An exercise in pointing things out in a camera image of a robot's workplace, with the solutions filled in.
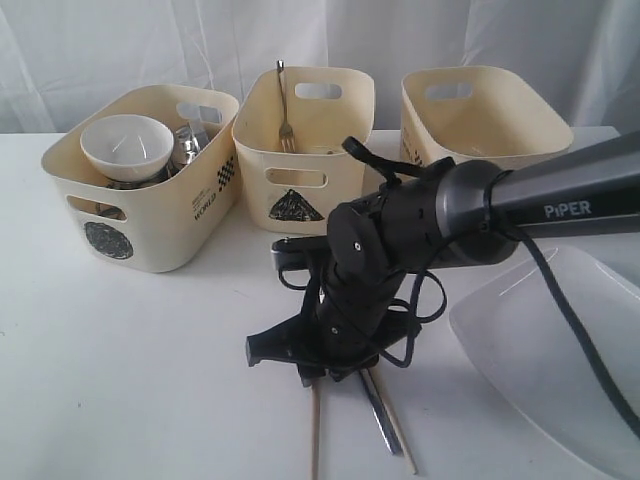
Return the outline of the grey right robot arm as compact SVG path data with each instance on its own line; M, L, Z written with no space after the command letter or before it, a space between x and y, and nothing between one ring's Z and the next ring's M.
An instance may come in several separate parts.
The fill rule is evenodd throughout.
M303 381L342 380L408 350L430 317L398 298L441 268L493 265L536 237L602 235L639 228L639 136L628 133L517 170L451 157L427 166L391 161L354 137L354 159L383 177L379 189L334 208L322 236L283 239L280 272L307 270L293 317L246 340L250 365L293 364Z

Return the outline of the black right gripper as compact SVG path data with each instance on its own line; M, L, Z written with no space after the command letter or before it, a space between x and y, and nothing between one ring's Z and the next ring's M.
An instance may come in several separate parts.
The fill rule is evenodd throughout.
M439 185L424 179L382 185L338 205L328 219L330 253L310 283L323 300L248 336L248 366L296 364L304 387L324 377L340 382L380 359L408 367L423 324L444 311L417 312L430 268L450 264L436 219Z

